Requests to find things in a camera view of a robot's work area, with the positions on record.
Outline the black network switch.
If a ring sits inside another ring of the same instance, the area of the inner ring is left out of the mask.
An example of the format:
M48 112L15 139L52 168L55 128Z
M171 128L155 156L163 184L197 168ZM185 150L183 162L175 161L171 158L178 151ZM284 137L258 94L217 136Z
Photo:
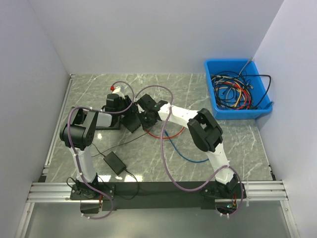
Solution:
M96 130L119 130L121 116L99 113Z
M134 133L141 126L141 121L139 120L138 112L134 115L129 116L125 116L125 113L123 113L121 123L130 133Z

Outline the black power adapter with cord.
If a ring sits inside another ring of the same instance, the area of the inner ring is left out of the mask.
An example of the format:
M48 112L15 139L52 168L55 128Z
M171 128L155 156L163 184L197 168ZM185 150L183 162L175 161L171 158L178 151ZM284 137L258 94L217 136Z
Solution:
M144 135L146 135L146 133L141 134L140 136L138 136L138 137L132 139L131 141L118 144L117 146L113 146L113 147L111 147L111 148L105 150L104 152L106 152L106 151L108 151L108 150L110 150L110 149L112 149L112 148L115 148L115 147L118 147L118 146L121 146L121 145L128 144L128 143L130 143L130 142L133 142L133 141L135 141L135 140L141 138L141 137L144 136ZM125 172L127 172L127 173L135 180L135 182L136 182L136 186L137 186L136 188L137 188L137 189L136 189L135 194L132 195L132 197L129 197L129 198L128 198L128 197L124 197L123 195L120 195L119 193L117 193L117 192L115 192L115 191L114 191L114 194L118 195L119 197L121 197L121 198L123 198L123 199L125 199L125 200L132 200L132 199L135 198L136 196L141 195L141 194L140 194L140 184L139 184L139 182L138 182L136 176L133 175L131 172L129 172L129 171L127 170L127 166L122 162L122 160L121 160L114 152L110 152L109 154L104 155L104 152L101 152L101 151L97 148L97 146L96 146L94 143L92 143L92 144L93 144L93 146L96 148L96 150L98 151L98 155L100 154L100 155L103 156L103 160L106 162L106 164L113 170L113 172L114 172L117 176L119 176L123 171L125 171ZM103 180L102 180L102 183L101 183L101 184L102 184L102 185L99 185L99 188L107 189L107 190L110 191L110 187L109 187L108 185L106 185L106 183L105 183Z

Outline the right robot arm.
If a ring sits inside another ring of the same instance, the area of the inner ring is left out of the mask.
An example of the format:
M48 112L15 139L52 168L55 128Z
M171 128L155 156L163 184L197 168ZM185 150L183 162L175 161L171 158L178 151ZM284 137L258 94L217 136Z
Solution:
M160 145L163 145L165 126L168 122L175 123L189 130L194 144L206 153L214 170L210 178L197 188L187 189L181 187L171 176L163 147L160 148L164 168L170 180L183 191L197 191L206 186L212 178L218 193L223 198L229 198L237 189L243 194L243 185L240 176L229 165L223 147L223 131L209 110L203 108L199 111L177 107L167 101L156 102L150 95L142 96L137 102L138 117L144 130L152 127L158 120L164 122L161 129Z

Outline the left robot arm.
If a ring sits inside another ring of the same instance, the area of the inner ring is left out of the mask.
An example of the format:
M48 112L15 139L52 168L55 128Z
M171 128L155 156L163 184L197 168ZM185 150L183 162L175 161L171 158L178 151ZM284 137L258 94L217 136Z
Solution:
M99 195L98 174L94 168L91 145L97 129L119 129L124 125L134 132L140 125L138 107L127 95L108 94L100 110L73 107L60 129L60 139L72 153L76 167L74 191L82 192L88 199Z

